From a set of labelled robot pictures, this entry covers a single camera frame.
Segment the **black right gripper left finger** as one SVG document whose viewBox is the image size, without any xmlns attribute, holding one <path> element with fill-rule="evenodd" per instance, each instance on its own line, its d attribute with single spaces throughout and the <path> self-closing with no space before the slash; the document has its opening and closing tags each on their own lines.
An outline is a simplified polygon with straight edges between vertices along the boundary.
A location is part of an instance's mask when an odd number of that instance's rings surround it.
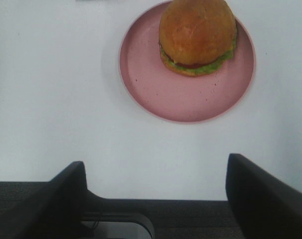
<svg viewBox="0 0 302 239">
<path fill-rule="evenodd" d="M 6 221 L 8 239 L 91 239 L 82 224 L 99 209 L 100 198 L 87 188 L 85 166 L 72 162 L 43 188 L 15 207 Z"/>
</svg>

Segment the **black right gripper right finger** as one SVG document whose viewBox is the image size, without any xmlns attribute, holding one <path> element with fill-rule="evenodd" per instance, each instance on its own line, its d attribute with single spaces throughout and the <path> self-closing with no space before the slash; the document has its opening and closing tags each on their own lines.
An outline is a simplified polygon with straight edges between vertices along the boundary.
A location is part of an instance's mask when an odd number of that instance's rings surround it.
<svg viewBox="0 0 302 239">
<path fill-rule="evenodd" d="M 247 239 L 302 239 L 302 193 L 241 154 L 229 155 L 225 183 Z"/>
</svg>

